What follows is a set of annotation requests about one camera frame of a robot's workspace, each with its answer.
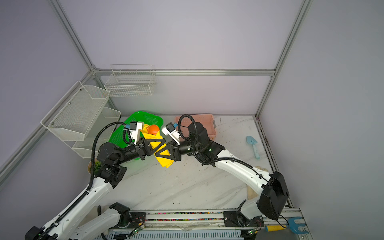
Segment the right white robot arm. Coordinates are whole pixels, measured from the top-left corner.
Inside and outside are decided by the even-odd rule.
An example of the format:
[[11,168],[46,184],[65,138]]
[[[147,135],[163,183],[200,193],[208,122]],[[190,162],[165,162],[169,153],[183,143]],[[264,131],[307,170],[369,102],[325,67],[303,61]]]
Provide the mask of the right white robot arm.
[[188,114],[182,115],[177,123],[168,123],[162,133],[172,138],[155,153],[163,167],[180,161],[183,155],[191,155],[202,166],[210,165],[230,173],[258,194],[255,200],[245,200],[238,207],[238,225],[244,227],[262,215],[274,221],[281,218],[289,190],[280,172],[269,173],[236,158],[224,146],[212,141],[203,124]]

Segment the pink plastic basket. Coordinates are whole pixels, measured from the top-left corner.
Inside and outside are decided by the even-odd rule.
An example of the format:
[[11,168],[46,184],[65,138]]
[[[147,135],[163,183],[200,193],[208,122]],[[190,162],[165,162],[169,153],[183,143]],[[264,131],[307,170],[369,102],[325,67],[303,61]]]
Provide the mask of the pink plastic basket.
[[[207,130],[210,140],[214,141],[217,135],[214,116],[212,114],[192,115],[195,122],[199,122]],[[187,137],[189,135],[188,126],[192,123],[189,118],[184,118],[181,122],[182,134]]]

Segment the orange plastic spoon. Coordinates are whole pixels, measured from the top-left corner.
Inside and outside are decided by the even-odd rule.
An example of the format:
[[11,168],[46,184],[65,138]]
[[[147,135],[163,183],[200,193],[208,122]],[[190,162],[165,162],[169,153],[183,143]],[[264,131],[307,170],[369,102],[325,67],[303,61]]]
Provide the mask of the orange plastic spoon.
[[150,125],[148,127],[148,133],[150,135],[156,136],[159,131],[160,131],[160,128],[157,125]]

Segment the green plastic basket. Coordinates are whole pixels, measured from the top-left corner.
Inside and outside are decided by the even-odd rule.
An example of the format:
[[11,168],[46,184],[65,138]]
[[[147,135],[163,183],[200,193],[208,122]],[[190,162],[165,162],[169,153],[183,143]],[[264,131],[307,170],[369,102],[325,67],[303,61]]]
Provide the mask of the green plastic basket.
[[137,139],[137,134],[139,134],[140,139],[143,137],[143,134],[136,129],[137,123],[139,122],[143,123],[142,126],[156,125],[160,128],[163,125],[164,120],[159,116],[147,112],[135,112],[125,120],[124,126],[119,126],[117,130],[112,133],[109,142],[122,149],[134,145]]

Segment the yellow paper napkin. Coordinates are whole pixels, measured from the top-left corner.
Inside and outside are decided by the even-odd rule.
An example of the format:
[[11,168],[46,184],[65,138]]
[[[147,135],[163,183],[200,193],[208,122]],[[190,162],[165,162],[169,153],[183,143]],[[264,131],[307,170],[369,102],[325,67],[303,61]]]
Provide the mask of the yellow paper napkin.
[[171,157],[171,151],[166,149],[168,145],[165,138],[161,135],[160,128],[157,125],[144,124],[140,132],[144,139],[149,141],[150,150],[160,165],[165,168],[170,167],[175,160]]

